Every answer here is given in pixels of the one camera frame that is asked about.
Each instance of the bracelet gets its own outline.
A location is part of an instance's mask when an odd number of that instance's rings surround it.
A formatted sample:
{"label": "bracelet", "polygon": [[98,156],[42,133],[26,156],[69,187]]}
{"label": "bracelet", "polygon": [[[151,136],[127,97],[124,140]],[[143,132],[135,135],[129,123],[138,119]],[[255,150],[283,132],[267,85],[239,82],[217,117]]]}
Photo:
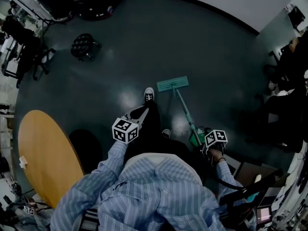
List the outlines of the bracelet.
{"label": "bracelet", "polygon": [[218,159],[218,160],[217,160],[217,164],[219,163],[219,161],[220,161],[221,159],[225,159],[225,158],[224,158],[224,157],[221,157],[220,159]]}

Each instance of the black chair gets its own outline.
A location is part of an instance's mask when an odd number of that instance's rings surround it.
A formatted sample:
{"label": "black chair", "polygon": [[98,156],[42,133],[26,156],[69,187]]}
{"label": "black chair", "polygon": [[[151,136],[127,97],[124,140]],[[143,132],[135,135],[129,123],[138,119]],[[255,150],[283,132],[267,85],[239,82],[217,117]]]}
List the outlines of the black chair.
{"label": "black chair", "polygon": [[20,83],[24,77],[24,74],[28,72],[32,66],[34,66],[33,79],[37,80],[35,76],[38,66],[41,66],[44,73],[47,75],[49,71],[45,68],[42,59],[46,56],[48,60],[48,55],[50,52],[55,53],[56,50],[53,48],[46,49],[44,45],[40,44],[40,40],[37,37],[33,37],[33,41],[30,44],[22,45],[20,52],[17,55],[16,60],[19,60],[18,68],[16,73],[7,70],[7,66],[2,68],[2,72],[5,76],[13,77],[17,79],[16,87],[20,87]]}

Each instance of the green mop head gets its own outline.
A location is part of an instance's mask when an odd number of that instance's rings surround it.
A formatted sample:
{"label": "green mop head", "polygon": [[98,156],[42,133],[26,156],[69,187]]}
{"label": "green mop head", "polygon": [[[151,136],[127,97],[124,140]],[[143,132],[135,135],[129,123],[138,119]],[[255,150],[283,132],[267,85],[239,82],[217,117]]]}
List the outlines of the green mop head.
{"label": "green mop head", "polygon": [[173,88],[186,87],[188,85],[189,84],[187,76],[184,76],[180,78],[160,81],[157,83],[157,89],[158,91],[165,91],[165,90],[171,90]]}

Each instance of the dark floor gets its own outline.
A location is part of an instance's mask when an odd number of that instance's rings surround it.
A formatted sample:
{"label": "dark floor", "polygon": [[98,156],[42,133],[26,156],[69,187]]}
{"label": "dark floor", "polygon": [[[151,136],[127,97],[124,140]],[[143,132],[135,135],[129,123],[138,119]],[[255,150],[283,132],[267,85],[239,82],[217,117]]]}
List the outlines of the dark floor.
{"label": "dark floor", "polygon": [[[103,45],[94,62],[79,62],[70,54],[71,43],[82,33]],[[245,142],[259,107],[254,96],[268,81],[262,72],[268,49],[234,22],[180,0],[124,0],[109,19],[74,18],[49,28],[45,38],[57,53],[49,75],[38,81],[31,72],[25,76],[16,104],[17,127],[30,110],[44,111],[68,135],[78,128],[91,131],[106,158],[114,142],[113,122],[143,103],[144,89],[187,76],[190,84],[180,91],[197,126],[225,130],[227,153],[237,160],[288,169],[292,154]],[[162,128],[171,128],[173,139],[189,144],[190,128],[179,100],[171,91],[156,92],[155,100]],[[18,129],[14,132],[17,145]],[[17,146],[14,153],[17,162]],[[24,191],[30,189],[21,169],[17,178]]]}

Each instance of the person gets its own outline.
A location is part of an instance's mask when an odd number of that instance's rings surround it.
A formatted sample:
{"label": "person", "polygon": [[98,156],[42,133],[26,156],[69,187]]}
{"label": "person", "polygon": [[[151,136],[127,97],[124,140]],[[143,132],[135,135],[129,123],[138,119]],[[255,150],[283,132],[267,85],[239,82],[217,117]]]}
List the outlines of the person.
{"label": "person", "polygon": [[[301,80],[285,96],[272,96],[266,103],[262,95],[258,123],[253,142],[271,143],[285,152],[300,152],[303,140],[308,142],[308,83]],[[268,122],[269,114],[279,116],[278,121]]]}
{"label": "person", "polygon": [[[187,152],[178,154],[180,150],[161,144],[174,146],[173,141],[167,141],[168,131],[159,132],[152,88],[146,89],[144,100],[149,113],[135,143],[114,143],[108,159],[61,199],[51,218],[51,230],[81,230],[81,223],[84,230],[225,230],[219,214],[226,207],[219,206],[215,195],[202,186],[189,164],[193,161],[186,163],[182,156]],[[239,186],[222,153],[215,149],[210,153],[217,164],[218,177]],[[220,197],[234,191],[219,186]],[[256,219],[249,229],[256,230]]]}
{"label": "person", "polygon": [[18,10],[20,9],[19,5],[12,0],[10,1],[10,6],[11,6],[11,13],[13,15],[17,15]]}
{"label": "person", "polygon": [[269,82],[270,90],[275,90],[276,94],[282,90],[290,91],[304,79],[304,74],[308,70],[307,50],[307,32],[302,37],[292,39],[289,45],[282,48],[280,61],[277,62],[276,71]]}
{"label": "person", "polygon": [[34,32],[24,28],[13,16],[8,15],[5,21],[0,19],[3,32],[12,36],[20,45],[24,45],[22,57],[19,60],[18,71],[25,73],[30,70],[34,56],[40,47],[40,39],[34,36]]}

